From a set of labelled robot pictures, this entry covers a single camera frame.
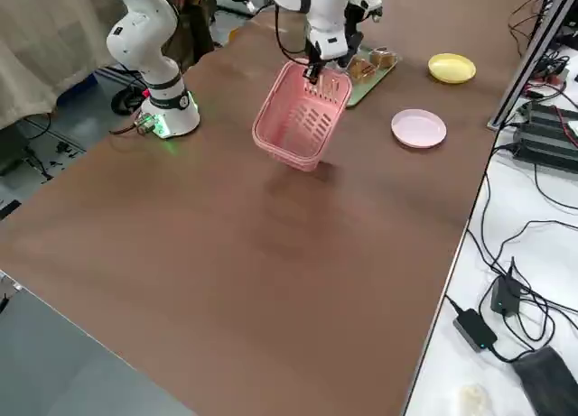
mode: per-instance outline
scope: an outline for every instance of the metal frame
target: metal frame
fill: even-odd
[[[490,129],[498,130],[503,126],[510,111],[522,93],[522,89],[529,80],[532,71],[534,71],[534,67],[540,61],[540,58],[542,58],[550,42],[555,37],[568,11],[573,6],[574,1],[575,0],[554,0],[554,4],[550,8],[548,15],[544,21],[542,21],[536,35],[528,45],[522,62],[517,68],[514,80],[510,83],[506,93],[499,102],[498,111],[488,122]]]

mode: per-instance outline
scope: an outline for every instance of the curtain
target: curtain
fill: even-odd
[[[123,14],[117,0],[0,0],[0,128],[112,63],[106,37]]]

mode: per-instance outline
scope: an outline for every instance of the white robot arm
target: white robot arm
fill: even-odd
[[[336,60],[342,67],[357,52],[363,34],[358,24],[368,17],[375,22],[383,14],[381,0],[274,0],[286,10],[307,14],[307,55],[304,76],[317,81],[324,62]]]
[[[149,88],[142,122],[161,138],[192,132],[200,122],[197,106],[179,66],[161,52],[177,26],[174,10],[166,0],[121,1],[128,12],[108,35],[107,46],[117,61],[140,71]]]

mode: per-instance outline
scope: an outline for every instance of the plastic basket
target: plastic basket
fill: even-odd
[[[258,147],[301,171],[313,171],[350,98],[350,78],[324,69],[317,85],[303,66],[285,64],[253,125]]]

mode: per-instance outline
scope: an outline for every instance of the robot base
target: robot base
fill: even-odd
[[[194,131],[200,123],[197,104],[192,100],[186,109],[161,109],[153,106],[150,99],[141,105],[141,117],[151,116],[154,120],[153,133],[162,139],[183,136]]]

